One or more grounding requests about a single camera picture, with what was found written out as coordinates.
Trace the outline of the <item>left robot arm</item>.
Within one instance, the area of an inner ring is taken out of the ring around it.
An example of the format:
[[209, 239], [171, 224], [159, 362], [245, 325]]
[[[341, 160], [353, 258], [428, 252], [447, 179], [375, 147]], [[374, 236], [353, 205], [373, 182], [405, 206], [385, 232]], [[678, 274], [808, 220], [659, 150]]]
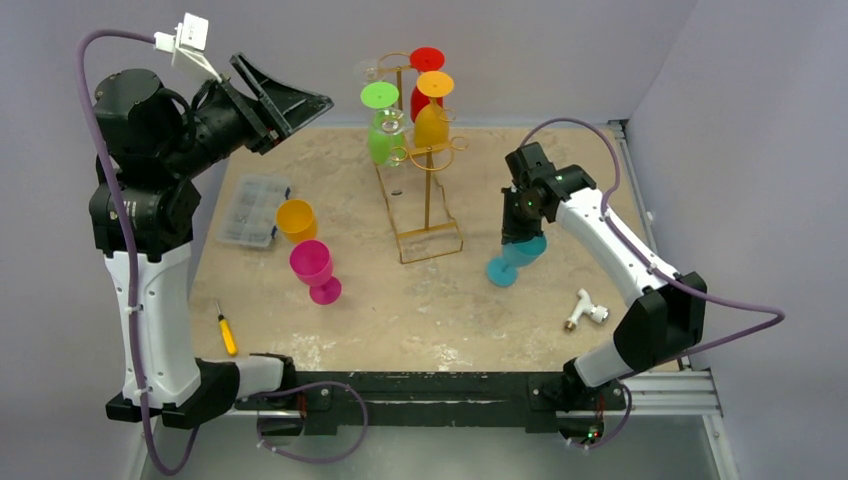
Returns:
[[277, 81], [244, 55], [231, 65], [247, 84], [205, 81], [192, 99], [147, 69], [127, 69], [96, 87], [93, 112], [117, 164], [122, 202], [107, 178], [89, 202], [96, 247], [121, 302], [125, 380], [105, 406], [108, 418], [160, 416], [195, 428], [259, 394], [272, 408], [297, 399], [291, 358], [270, 353], [211, 361], [191, 347], [188, 273], [194, 179], [231, 153], [266, 154], [333, 106], [330, 97]]

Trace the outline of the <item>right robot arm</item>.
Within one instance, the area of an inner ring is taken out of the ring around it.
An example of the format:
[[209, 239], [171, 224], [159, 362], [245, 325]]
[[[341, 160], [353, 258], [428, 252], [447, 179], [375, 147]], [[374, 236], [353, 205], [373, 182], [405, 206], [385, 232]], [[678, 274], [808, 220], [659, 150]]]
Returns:
[[518, 270], [547, 248], [542, 223], [569, 232], [613, 281], [627, 308], [610, 341], [563, 366], [559, 386], [549, 398], [565, 409], [584, 407], [601, 387], [671, 360], [700, 343], [707, 290], [697, 273], [679, 274], [654, 254], [617, 214], [602, 204], [595, 181], [579, 166], [561, 169], [537, 142], [505, 158], [512, 184], [504, 196], [501, 253], [486, 274], [501, 287], [512, 285]]

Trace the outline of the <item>pink wine glass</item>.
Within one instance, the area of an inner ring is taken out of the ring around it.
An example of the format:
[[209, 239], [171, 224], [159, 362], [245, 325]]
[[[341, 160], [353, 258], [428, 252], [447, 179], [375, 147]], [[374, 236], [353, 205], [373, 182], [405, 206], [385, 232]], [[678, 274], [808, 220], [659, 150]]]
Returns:
[[289, 265], [308, 287], [314, 303], [330, 305], [339, 299], [342, 285], [334, 276], [333, 258], [323, 242], [312, 239], [297, 244], [289, 255]]

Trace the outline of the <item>blue wine glass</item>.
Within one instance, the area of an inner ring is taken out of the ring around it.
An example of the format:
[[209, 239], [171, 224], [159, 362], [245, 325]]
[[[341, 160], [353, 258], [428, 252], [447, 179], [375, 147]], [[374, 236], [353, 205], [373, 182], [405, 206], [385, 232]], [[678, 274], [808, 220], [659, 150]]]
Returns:
[[534, 263], [546, 249], [547, 239], [544, 235], [524, 242], [504, 244], [501, 253], [487, 263], [486, 276], [498, 287], [509, 287], [516, 282], [518, 270]]

